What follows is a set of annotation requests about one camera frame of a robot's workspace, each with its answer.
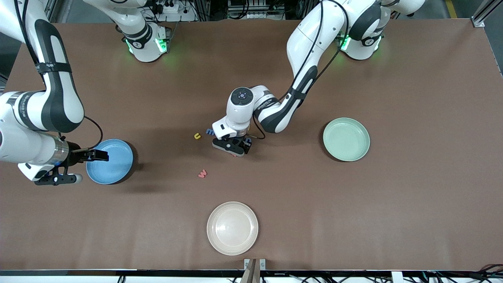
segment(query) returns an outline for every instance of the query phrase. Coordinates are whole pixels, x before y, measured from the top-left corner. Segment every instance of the black cable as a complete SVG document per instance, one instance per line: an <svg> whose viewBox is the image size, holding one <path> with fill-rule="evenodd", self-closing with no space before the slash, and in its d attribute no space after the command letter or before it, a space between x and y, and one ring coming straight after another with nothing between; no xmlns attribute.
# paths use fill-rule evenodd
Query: black cable
<svg viewBox="0 0 503 283"><path fill-rule="evenodd" d="M306 12L306 10L307 10L307 5L308 5L308 3L307 3L307 0L304 0L302 3L303 3L303 4L302 4L302 5L303 5L303 7L302 7L302 12L300 13L300 17L301 17L302 19L304 19L304 17L305 17L305 16L304 16L304 13L305 13L305 12Z"/></svg>
<svg viewBox="0 0 503 283"><path fill-rule="evenodd" d="M201 16L201 14L199 13L199 11L196 9L196 7L194 7L194 5L192 5L192 1L189 1L189 4L190 4L190 6L192 7L192 9L194 10L194 14L196 14L196 13L197 13L197 16L199 17L198 22L201 22L201 18L203 18L203 17L202 17L202 16Z"/></svg>
<svg viewBox="0 0 503 283"><path fill-rule="evenodd" d="M155 20L155 23L158 24L160 23L159 19L157 18L157 15L156 13L154 12L154 10L152 9L151 6L148 6L148 8L150 9L150 11L152 12L152 15L154 15L154 20Z"/></svg>
<svg viewBox="0 0 503 283"><path fill-rule="evenodd" d="M92 120L91 118L89 118L87 116L84 116L84 118L91 121L94 125L96 125L96 127L98 127L98 130L100 130L100 140L94 146L89 148L90 150L92 150L93 148L97 147L103 141L103 130L101 129L100 125L98 125L98 123L96 123L96 121Z"/></svg>
<svg viewBox="0 0 503 283"><path fill-rule="evenodd" d="M304 280L302 280L302 282L301 282L301 283L307 283L307 280L308 280L308 279L311 279L311 278L314 278L314 277L312 277L312 276L306 277Z"/></svg>
<svg viewBox="0 0 503 283"><path fill-rule="evenodd" d="M436 272L435 272L435 277L437 278L437 283L444 283L444 281L440 278L440 276Z"/></svg>
<svg viewBox="0 0 503 283"><path fill-rule="evenodd" d="M370 280L370 281L373 281L374 283L381 283L381 282L379 282L379 281L377 281L377 280L375 280L375 279L372 279L372 278L370 278L370 277L366 277L366 276L363 276L363 277L365 277L366 279L368 279L368 280Z"/></svg>
<svg viewBox="0 0 503 283"><path fill-rule="evenodd" d="M117 280L117 283L124 283L124 282L126 282L126 276L125 275L119 276L119 280Z"/></svg>
<svg viewBox="0 0 503 283"><path fill-rule="evenodd" d="M321 2L320 2L320 8L321 8L321 13L320 13L320 17L319 17L319 27L318 27L318 31L317 31L317 33L316 33L316 36L315 36L315 38L314 38L313 44L311 45L311 48L310 48L310 50L309 50L309 52L308 52L308 54L307 54L307 56L306 56L306 59L304 59L304 62L303 62L303 63L302 63L302 65L300 66L299 71L297 72L297 74L294 76L293 81L292 81L292 84L290 85L290 87L289 87L288 89L290 89L290 88L292 88L292 87L293 87L293 84L294 84L294 83L295 83L295 81L297 80L297 77L299 76L300 71L302 70L302 68L304 68L304 65L306 65L306 62L307 62L307 60L309 59L309 56L311 55L311 53L313 53L314 46L316 45L316 42L318 41L318 37L319 37L319 34L320 34L320 32L321 32L321 25L322 25L322 23L323 23L323 1L321 1ZM272 102L272 101L271 101L271 102L269 102L269 104L267 104L266 106L264 106L262 109L266 109L266 108L269 108L269 107L271 107L271 106L275 105L275 104L276 104L276 102L281 101L281 100L282 100L283 98L285 98L285 96L287 96L287 95L288 95L288 91L287 91L284 95L282 95L282 96L281 96L281 97L280 97L277 101L275 101L275 102Z"/></svg>
<svg viewBox="0 0 503 283"><path fill-rule="evenodd" d="M30 56L33 60L33 64L38 64L39 62L38 58L35 55L35 51L33 50L30 40L28 39L28 33L26 32L25 19L26 19L27 7L28 7L28 0L25 0L25 3L23 5L23 16L21 16L21 12L19 11L18 0L14 0L14 8L16 9L16 16L18 17L19 28L21 29L21 33L23 34L23 38L25 39L26 47L28 48L28 52L30 53Z"/></svg>
<svg viewBox="0 0 503 283"><path fill-rule="evenodd" d="M249 135L249 136L254 137L256 139L265 139L266 138L266 134L264 133L264 131L262 131L262 129L257 124L257 120L255 119L255 115L252 115L252 118L253 118L253 123L255 124L255 127L257 127L257 129L259 129L260 133L262 134L262 137L254 136L254 135L251 135L251 134L246 134L246 135Z"/></svg>
<svg viewBox="0 0 503 283"><path fill-rule="evenodd" d="M341 281L339 281L339 283L343 283L344 281L346 281L347 279L349 279L350 277L352 277L354 275L355 275L354 273L351 274L351 275L349 275L348 277L346 277L346 278L342 279Z"/></svg>
<svg viewBox="0 0 503 283"><path fill-rule="evenodd" d="M88 151L88 150L92 150L93 148L97 147L102 141L103 141L103 130L101 129L100 125L98 125L98 123L96 123L96 121L92 120L91 118L87 117L87 116L84 116L85 119L91 121L94 125L96 125L96 127L98 128L98 130L100 130L100 140L92 147L90 148L83 148L83 149L78 149L78 150L74 150L72 152L83 152L83 151Z"/></svg>
<svg viewBox="0 0 503 283"><path fill-rule="evenodd" d="M443 275L442 273L440 273L438 271L436 271L436 273L438 273L442 277L447 278L447 280L451 281L452 283L458 283L457 281L455 281L454 279L450 278L449 276Z"/></svg>
<svg viewBox="0 0 503 283"><path fill-rule="evenodd" d="M481 270L479 270L479 271L477 271L477 272L478 272L478 273L481 273L481 272L486 272L486 271L488 271L488 270L490 270L490 269L493 269L493 268L495 268L495 267L498 267L498 266L503 266L503 264L493 264L493 265L490 265L489 267L486 267L486 268L484 268L484 269L481 269Z"/></svg>
<svg viewBox="0 0 503 283"><path fill-rule="evenodd" d="M334 280L330 277L320 276L326 283L334 283Z"/></svg>
<svg viewBox="0 0 503 283"><path fill-rule="evenodd" d="M229 16L230 19L240 20L248 14L248 10L250 8L250 2L249 2L249 0L244 0L244 1L246 1L246 2L243 3L243 11L241 12L241 15L237 16L236 18Z"/></svg>
<svg viewBox="0 0 503 283"><path fill-rule="evenodd" d="M339 4L338 2L334 1L334 0L326 0L326 1L330 1L332 3L335 3L337 4L339 7L341 7L341 9L343 10L344 12L344 15L346 16L346 31L344 32L344 40L346 40L346 37L348 36L348 32L349 32L349 16L348 16L348 12L346 11L346 9L344 9L344 7ZM332 64L332 61L337 57L337 55L339 54L339 52L341 51L341 48L343 46L344 42L341 42L339 47L337 48L337 51L336 53L333 55L332 59L330 59L330 61L328 62L328 64L325 66L325 68L323 68L323 70L321 70L321 72L316 76L316 78L314 79L313 83L311 84L311 86L309 88L311 88L314 83L316 83L316 81L319 79L319 77L325 72L325 70L328 68L328 66L330 66L330 64Z"/></svg>

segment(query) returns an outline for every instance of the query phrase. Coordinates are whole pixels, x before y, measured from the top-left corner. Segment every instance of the white robotic arm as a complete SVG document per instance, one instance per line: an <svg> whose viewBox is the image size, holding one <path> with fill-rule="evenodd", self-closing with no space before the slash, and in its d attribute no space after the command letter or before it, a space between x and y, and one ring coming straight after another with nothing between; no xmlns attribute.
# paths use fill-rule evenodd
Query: white robotic arm
<svg viewBox="0 0 503 283"><path fill-rule="evenodd" d="M342 51L355 60L365 60L379 48L384 28L389 22L391 11L409 15L417 11L425 0L383 0L381 3L381 19L376 30L367 37L348 36L342 46Z"/></svg>
<svg viewBox="0 0 503 283"><path fill-rule="evenodd" d="M139 7L147 0L84 0L109 16L126 37L129 51L141 62L151 62L167 52L170 29L147 23Z"/></svg>
<svg viewBox="0 0 503 283"><path fill-rule="evenodd" d="M283 131L317 79L321 55L342 27L346 26L346 33L367 37L377 28L380 16L379 3L374 0L346 0L340 4L322 0L288 39L287 54L294 81L285 99L279 102L265 86L234 90L227 101L227 116L213 123L217 137L213 146L237 156L246 154L249 146L243 137L252 115L266 132Z"/></svg>
<svg viewBox="0 0 503 283"><path fill-rule="evenodd" d="M18 163L19 169L37 184L79 182L79 175L67 174L78 162L108 160L106 152L80 150L46 131L70 132L84 118L63 41L44 14L39 0L0 0L0 32L27 44L45 91L8 92L0 96L0 161ZM63 175L54 172L64 167Z"/></svg>

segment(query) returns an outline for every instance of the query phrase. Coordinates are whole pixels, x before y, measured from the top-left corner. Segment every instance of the metal frame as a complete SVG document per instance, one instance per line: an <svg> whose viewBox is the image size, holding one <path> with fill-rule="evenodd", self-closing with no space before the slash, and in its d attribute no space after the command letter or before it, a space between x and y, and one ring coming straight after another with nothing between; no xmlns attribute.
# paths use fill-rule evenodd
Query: metal frame
<svg viewBox="0 0 503 283"><path fill-rule="evenodd" d="M0 95L4 93L5 85L7 84L7 77L0 73Z"/></svg>
<svg viewBox="0 0 503 283"><path fill-rule="evenodd" d="M503 0L484 0L478 7L477 11L471 17L473 27L485 27L484 20L489 16Z"/></svg>
<svg viewBox="0 0 503 283"><path fill-rule="evenodd" d="M237 18L243 14L243 5L247 5L246 15L242 19L254 19L254 18L270 18L270 16L281 17L285 13L285 5L274 5L275 9L270 10L269 7L273 1L269 0L243 0L236 1L233 3L231 0L227 0L227 15Z"/></svg>

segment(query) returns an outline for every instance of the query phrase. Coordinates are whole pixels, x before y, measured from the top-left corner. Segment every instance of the brown table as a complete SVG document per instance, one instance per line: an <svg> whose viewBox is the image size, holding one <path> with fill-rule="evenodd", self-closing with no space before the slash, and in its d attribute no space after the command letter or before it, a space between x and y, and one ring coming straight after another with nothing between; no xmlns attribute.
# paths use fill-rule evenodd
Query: brown table
<svg viewBox="0 0 503 283"><path fill-rule="evenodd" d="M503 261L503 80L483 29L469 20L391 21L367 61L340 55L281 134L244 158L204 132L229 93L292 80L285 47L295 21L179 24L171 52L140 63L112 24L58 25L86 115L105 139L138 152L118 185L85 179L38 187L0 164L2 269L479 269ZM324 65L332 46L323 56ZM7 90L43 86L23 47ZM322 148L332 119L371 136L368 154L337 162ZM202 134L200 140L193 135ZM91 145L85 121L66 135ZM206 169L205 179L197 175ZM211 211L248 204L260 222L245 254L206 237Z"/></svg>

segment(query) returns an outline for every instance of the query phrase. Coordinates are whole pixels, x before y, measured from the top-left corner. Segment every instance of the cable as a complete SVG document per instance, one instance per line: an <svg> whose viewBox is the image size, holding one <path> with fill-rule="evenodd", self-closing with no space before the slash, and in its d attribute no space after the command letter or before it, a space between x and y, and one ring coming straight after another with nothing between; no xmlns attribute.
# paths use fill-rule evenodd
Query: cable
<svg viewBox="0 0 503 283"><path fill-rule="evenodd" d="M375 280L375 279L372 279L372 278L370 278L370 277L366 277L366 276L363 276L363 277L365 277L366 279L368 279L368 280L370 280L370 281L373 281L374 283L381 283L381 282L379 282L379 281L377 281L377 280Z"/></svg>
<svg viewBox="0 0 503 283"><path fill-rule="evenodd" d="M440 278L440 276L436 272L435 272L435 277L437 278L437 283L444 283L444 281Z"/></svg>
<svg viewBox="0 0 503 283"><path fill-rule="evenodd" d="M257 129L259 129L260 133L262 134L262 137L254 136L254 135L251 135L251 134L246 134L246 135L251 136L251 137L256 138L256 139L265 139L266 138L266 133L264 133L264 131L262 131L262 129L257 124L257 120L255 119L255 115L252 115L252 118L253 118L253 123L255 124L255 127L257 127Z"/></svg>
<svg viewBox="0 0 503 283"><path fill-rule="evenodd" d="M198 22L201 22L201 18L203 18L203 17L202 17L202 16L201 16L201 14L199 13L199 11L196 9L196 7L194 7L194 5L192 5L192 1L190 1L190 0L189 0L189 4L190 4L190 6L192 7L192 9L194 10L194 14L196 14L196 13L197 13L197 16L199 17Z"/></svg>
<svg viewBox="0 0 503 283"><path fill-rule="evenodd" d="M344 15L346 16L346 31L344 32L344 40L346 39L346 37L348 36L348 32L349 32L349 16L348 16L348 12L346 11L346 9L344 9L344 7L339 4L338 2L334 1L334 0L326 0L326 1L330 1L332 3L335 3L337 4L339 7L341 7L341 9L343 10L344 12ZM333 55L332 59L330 59L330 61L328 62L328 64L325 66L325 68L323 68L323 70L321 70L321 72L316 76L316 78L314 79L313 83L311 84L311 86L309 88L311 88L314 83L316 83L316 81L319 79L319 77L325 72L326 68L328 68L328 66L330 66L330 64L332 64L332 61L337 57L337 55L339 54L339 52L341 51L341 48L343 46L343 43L344 42L341 42L339 47L337 48L337 51L336 53Z"/></svg>
<svg viewBox="0 0 503 283"><path fill-rule="evenodd" d="M101 141L103 140L103 130L101 129L100 125L98 125L98 123L96 123L96 121L92 120L91 118L87 117L87 116L84 116L85 119L91 121L94 125L96 125L96 127L98 128L98 130L100 130L100 140L92 147L90 148L84 148L84 149L79 149L79 150L74 150L72 152L83 152L83 151L88 151L88 150L92 150L93 148L97 147Z"/></svg>
<svg viewBox="0 0 503 283"><path fill-rule="evenodd" d="M440 274L440 276L443 276L445 278L447 278L447 280L451 281L452 283L458 283L457 281L455 281L454 279L450 278L449 276L445 276L443 275L442 273L436 271L436 273Z"/></svg>
<svg viewBox="0 0 503 283"><path fill-rule="evenodd" d="M288 89L290 89L290 88L292 88L292 87L293 87L293 84L294 84L294 83L295 83L295 81L297 80L297 77L299 76L300 71L302 70L302 68L304 68L304 65L306 65L306 62L307 62L307 60L309 59L309 56L311 55L311 53L313 52L313 49L314 49L314 46L316 45L316 42L318 41L318 37L319 37L319 34L320 34L320 32L321 32L321 25L322 25L322 23L323 23L323 1L321 1L321 2L320 2L320 8L321 8L321 13L320 13L320 17L319 17L319 27L318 27L318 31L317 31L317 33L316 33L316 36L315 36L315 38L314 38L313 44L311 45L311 48L310 48L310 50L309 50L309 52L308 52L308 54L307 54L307 56L306 56L306 59L304 59L304 62L303 62L303 63L302 63L302 65L300 66L299 71L297 72L297 74L294 76L293 81L292 81L292 84L290 85L290 87L289 87ZM282 100L283 98L285 98L285 96L287 96L287 95L288 95L288 91L287 91L284 95L282 95L282 96L281 96L281 97L280 97L277 101L275 101L275 102L273 102L273 101L269 102L269 103L268 103L266 106L264 106L262 109L266 109L266 108L269 108L269 107L271 107L271 106L275 105L275 104L276 104L276 102L281 101L281 100Z"/></svg>
<svg viewBox="0 0 503 283"><path fill-rule="evenodd" d="M23 16L21 17L18 0L14 0L14 8L16 9L16 16L18 17L19 28L21 29L21 33L23 34L23 38L25 39L26 47L28 48L28 52L30 53L30 56L33 60L33 64L38 64L39 63L38 58L35 55L35 51L33 50L30 40L28 39L28 33L26 32L25 19L26 19L27 7L28 7L28 0L25 0L25 3L23 5Z"/></svg>
<svg viewBox="0 0 503 283"><path fill-rule="evenodd" d="M185 5L182 4L182 0L178 1L178 3L180 4L180 6L182 7L185 7L185 8L188 8L189 6L187 6L187 0L185 0Z"/></svg>
<svg viewBox="0 0 503 283"><path fill-rule="evenodd" d="M488 266L488 267L486 267L486 268L484 268L484 269L481 269L481 270L479 270L479 271L477 271L477 272L478 272L478 273L481 273L481 272L486 272L486 271L491 270L491 269L493 269L493 268L495 268L495 267L498 267L498 266L503 266L503 264L493 264L493 265L490 265L490 266Z"/></svg>
<svg viewBox="0 0 503 283"><path fill-rule="evenodd" d="M150 11L152 12L152 15L154 15L155 23L156 23L156 24L160 23L159 19L157 18L157 15L155 14L154 10L152 9L153 7L148 6L148 8L149 8L149 9L150 9Z"/></svg>
<svg viewBox="0 0 503 283"><path fill-rule="evenodd" d="M240 20L240 19L244 18L248 14L248 10L250 8L250 2L249 2L249 0L243 0L243 1L246 1L246 2L243 3L243 11L241 12L241 15L237 16L236 18L233 18L233 17L229 16L230 19Z"/></svg>
<svg viewBox="0 0 503 283"><path fill-rule="evenodd" d="M173 40L173 38L175 37L175 31L177 31L177 26L178 26L178 23L179 23L179 22L177 22L177 23L175 24L175 28L174 28L174 29L173 29L173 31L171 32L170 40Z"/></svg>

